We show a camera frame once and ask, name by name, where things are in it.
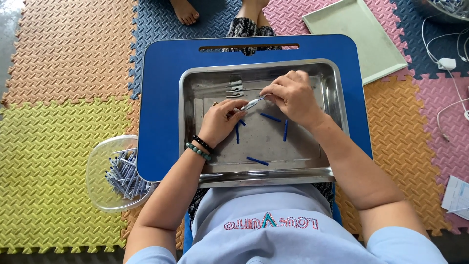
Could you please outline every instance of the blue lap desk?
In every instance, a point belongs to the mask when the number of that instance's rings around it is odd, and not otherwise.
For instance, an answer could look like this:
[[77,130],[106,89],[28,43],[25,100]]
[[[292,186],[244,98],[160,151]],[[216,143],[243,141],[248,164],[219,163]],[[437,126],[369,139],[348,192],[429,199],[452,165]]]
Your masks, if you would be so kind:
[[[299,49],[200,52],[200,47],[297,43]],[[160,40],[144,56],[137,170],[160,181],[179,158],[179,80],[191,68],[325,58],[340,72],[351,139],[372,157],[362,78],[355,43],[344,35],[300,35]]]

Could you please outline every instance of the beaded bracelet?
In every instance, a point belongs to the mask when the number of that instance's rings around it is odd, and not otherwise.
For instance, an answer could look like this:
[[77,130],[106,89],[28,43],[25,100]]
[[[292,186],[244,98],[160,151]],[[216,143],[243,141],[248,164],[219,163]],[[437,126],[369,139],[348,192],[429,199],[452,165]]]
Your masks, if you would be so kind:
[[199,143],[203,148],[205,148],[208,153],[213,154],[213,148],[211,148],[207,143],[200,139],[200,137],[198,137],[197,135],[193,135],[192,138],[197,141],[197,143]]
[[196,146],[192,145],[191,143],[187,142],[186,143],[186,147],[192,149],[195,153],[201,155],[202,157],[204,157],[204,159],[206,160],[211,160],[212,157],[210,157],[209,155],[207,155],[205,152],[203,152],[202,150],[198,149]]

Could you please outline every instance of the clear plastic container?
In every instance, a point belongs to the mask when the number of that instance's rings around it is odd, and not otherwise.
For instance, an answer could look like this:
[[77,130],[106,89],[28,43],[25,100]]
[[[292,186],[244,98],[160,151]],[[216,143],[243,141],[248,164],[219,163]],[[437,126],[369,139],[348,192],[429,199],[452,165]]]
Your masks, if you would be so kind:
[[106,170],[109,170],[109,158],[118,155],[113,152],[136,148],[137,139],[135,135],[113,137],[99,143],[91,151],[86,165],[86,185],[91,202],[101,211],[113,213],[130,210],[145,202],[155,190],[156,184],[152,183],[145,195],[136,196],[133,200],[123,199],[121,194],[112,191],[112,185],[104,177]]

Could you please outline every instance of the paper sheet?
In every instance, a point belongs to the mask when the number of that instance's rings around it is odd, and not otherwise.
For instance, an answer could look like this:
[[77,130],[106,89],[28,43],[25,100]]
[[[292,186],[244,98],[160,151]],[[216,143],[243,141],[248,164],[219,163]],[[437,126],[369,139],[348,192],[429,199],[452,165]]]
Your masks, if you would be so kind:
[[[469,207],[469,183],[450,175],[441,207],[448,211]],[[469,220],[469,209],[454,214]]]

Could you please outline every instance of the white power adapter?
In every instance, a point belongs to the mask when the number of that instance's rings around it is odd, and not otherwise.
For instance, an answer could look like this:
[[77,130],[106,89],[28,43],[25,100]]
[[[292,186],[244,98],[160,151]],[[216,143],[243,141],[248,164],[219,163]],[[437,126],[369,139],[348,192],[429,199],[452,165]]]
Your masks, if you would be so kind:
[[438,60],[437,64],[440,70],[454,70],[456,68],[455,59],[441,58]]

